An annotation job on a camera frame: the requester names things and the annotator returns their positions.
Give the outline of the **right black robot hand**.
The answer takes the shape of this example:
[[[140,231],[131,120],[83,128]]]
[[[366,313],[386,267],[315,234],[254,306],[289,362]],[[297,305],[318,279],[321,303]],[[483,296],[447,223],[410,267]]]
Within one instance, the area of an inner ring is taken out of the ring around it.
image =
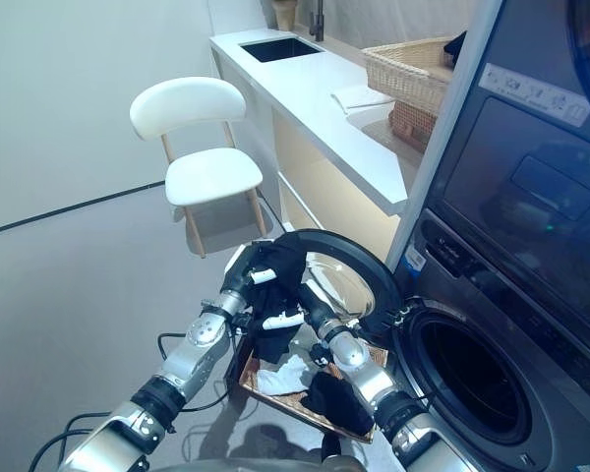
[[[307,324],[313,328],[316,334],[326,338],[328,333],[342,321],[336,315],[332,307],[318,296],[318,290],[309,283],[301,284],[297,289],[297,300],[301,309],[296,315],[280,315],[269,317],[261,323],[262,330],[274,330]]]

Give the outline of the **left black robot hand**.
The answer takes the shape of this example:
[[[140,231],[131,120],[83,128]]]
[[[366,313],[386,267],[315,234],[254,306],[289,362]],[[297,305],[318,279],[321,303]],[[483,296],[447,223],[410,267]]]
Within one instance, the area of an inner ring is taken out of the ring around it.
[[[228,262],[221,293],[233,293],[242,298],[247,306],[257,298],[257,291],[267,282],[277,278],[276,271],[266,262],[270,240],[257,240],[242,245]]]

